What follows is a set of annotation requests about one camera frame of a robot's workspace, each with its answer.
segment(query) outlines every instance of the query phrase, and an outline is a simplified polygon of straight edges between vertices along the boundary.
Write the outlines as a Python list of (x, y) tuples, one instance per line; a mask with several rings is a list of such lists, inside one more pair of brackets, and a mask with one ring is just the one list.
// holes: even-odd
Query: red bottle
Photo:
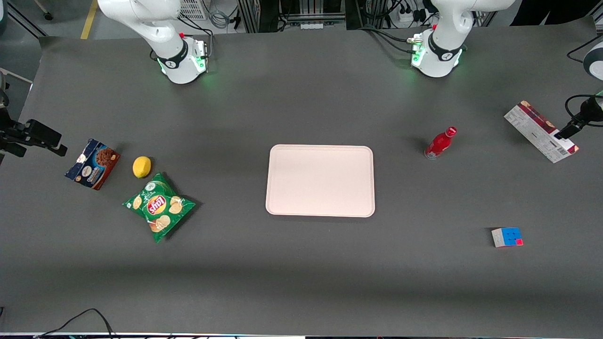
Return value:
[(452, 137), (456, 134), (455, 127), (448, 127), (446, 132), (438, 134), (425, 150), (425, 156), (429, 160), (435, 160), (452, 143)]

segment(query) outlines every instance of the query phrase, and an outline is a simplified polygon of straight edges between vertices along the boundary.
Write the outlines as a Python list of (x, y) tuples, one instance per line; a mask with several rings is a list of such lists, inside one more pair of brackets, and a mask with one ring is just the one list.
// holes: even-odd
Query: lay's logo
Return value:
[(159, 214), (165, 209), (166, 201), (162, 195), (155, 195), (147, 204), (147, 210), (150, 214)]

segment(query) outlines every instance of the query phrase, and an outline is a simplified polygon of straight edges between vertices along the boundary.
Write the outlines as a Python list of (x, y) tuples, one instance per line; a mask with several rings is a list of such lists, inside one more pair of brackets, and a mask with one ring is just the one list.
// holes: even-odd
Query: green chip bag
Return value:
[(145, 218), (159, 242), (195, 206), (176, 195), (161, 173), (155, 174), (140, 193), (123, 205)]

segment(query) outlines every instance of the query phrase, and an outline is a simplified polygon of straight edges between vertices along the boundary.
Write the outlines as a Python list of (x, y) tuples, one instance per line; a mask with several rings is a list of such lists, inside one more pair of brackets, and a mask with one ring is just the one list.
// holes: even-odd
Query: pink tray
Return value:
[(276, 215), (370, 217), (375, 211), (373, 152), (366, 146), (274, 146), (266, 210)]

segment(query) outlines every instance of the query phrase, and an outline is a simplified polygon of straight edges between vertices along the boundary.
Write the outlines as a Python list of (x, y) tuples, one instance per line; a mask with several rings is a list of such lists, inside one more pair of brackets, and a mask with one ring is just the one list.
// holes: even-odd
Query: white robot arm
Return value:
[(509, 8), (515, 0), (432, 0), (440, 12), (435, 30), (415, 34), (410, 42), (417, 55), (411, 65), (427, 76), (448, 75), (458, 64), (461, 46), (473, 27), (471, 11), (499, 11)]
[(168, 21), (178, 18), (180, 0), (98, 0), (98, 6), (148, 42), (172, 82), (189, 83), (206, 71), (205, 43), (177, 34)]

